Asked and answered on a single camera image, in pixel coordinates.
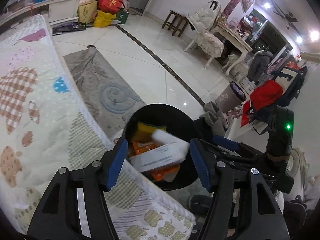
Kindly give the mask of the white gloved right hand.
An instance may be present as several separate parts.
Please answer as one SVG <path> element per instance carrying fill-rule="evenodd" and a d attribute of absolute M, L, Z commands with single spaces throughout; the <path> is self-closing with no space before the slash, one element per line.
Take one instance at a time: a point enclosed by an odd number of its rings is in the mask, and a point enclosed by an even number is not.
<path fill-rule="evenodd" d="M 276 191 L 274 194 L 274 198 L 280 208 L 281 213 L 284 211 L 284 196 L 283 193 L 280 191 Z"/>

